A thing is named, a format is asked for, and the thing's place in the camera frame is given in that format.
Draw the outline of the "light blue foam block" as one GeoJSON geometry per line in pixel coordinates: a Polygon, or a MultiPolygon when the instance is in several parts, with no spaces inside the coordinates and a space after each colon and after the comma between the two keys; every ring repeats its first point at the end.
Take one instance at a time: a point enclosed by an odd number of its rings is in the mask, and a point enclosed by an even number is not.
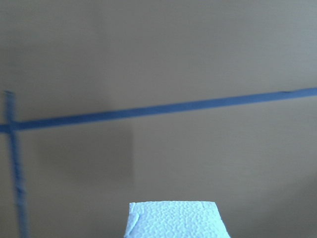
{"type": "Polygon", "coordinates": [[[228,238],[210,201],[148,201],[129,204],[125,238],[228,238]]]}

